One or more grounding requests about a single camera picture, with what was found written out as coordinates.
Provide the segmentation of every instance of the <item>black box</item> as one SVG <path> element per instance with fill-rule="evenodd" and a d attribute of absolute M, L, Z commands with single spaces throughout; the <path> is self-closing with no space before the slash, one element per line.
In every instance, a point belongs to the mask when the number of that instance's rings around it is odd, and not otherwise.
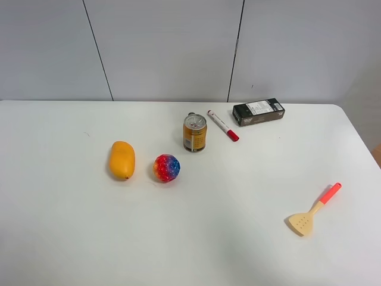
<path fill-rule="evenodd" d="M 259 100 L 233 106 L 233 116 L 239 126 L 253 125 L 283 118 L 285 109 L 278 100 Z"/>

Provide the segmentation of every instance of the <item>spatula head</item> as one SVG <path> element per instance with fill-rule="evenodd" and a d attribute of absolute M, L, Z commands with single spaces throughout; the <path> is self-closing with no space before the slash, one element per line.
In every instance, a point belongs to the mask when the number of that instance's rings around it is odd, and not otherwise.
<path fill-rule="evenodd" d="M 312 231 L 314 216 L 311 213 L 297 213 L 291 216 L 288 221 L 290 228 L 298 235 L 307 235 Z"/>

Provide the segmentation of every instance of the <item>marker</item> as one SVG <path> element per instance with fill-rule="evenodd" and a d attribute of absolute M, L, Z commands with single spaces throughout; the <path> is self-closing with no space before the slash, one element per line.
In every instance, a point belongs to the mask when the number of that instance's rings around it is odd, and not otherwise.
<path fill-rule="evenodd" d="M 213 121 L 230 137 L 234 142 L 238 141 L 239 137 L 222 121 L 213 111 L 209 110 L 208 115 Z"/>

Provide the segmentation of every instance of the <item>toy mango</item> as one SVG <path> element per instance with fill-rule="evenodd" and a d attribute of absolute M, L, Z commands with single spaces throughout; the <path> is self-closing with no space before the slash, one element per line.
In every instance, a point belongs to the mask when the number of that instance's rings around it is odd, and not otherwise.
<path fill-rule="evenodd" d="M 110 171 L 122 180 L 131 178 L 135 171 L 135 151 L 130 144 L 117 141 L 111 148 Z"/>

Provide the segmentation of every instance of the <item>slotted spatula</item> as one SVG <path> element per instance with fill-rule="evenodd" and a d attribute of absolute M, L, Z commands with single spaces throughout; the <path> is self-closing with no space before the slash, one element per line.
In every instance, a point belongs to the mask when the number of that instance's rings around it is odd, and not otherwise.
<path fill-rule="evenodd" d="M 296 234 L 303 236 L 307 235 L 312 231 L 313 228 L 313 219 L 315 213 L 320 210 L 336 192 L 341 188 L 340 183 L 335 183 L 331 189 L 312 207 L 308 213 L 298 213 L 291 216 L 289 221 L 289 227 L 291 230 L 296 232 Z"/>

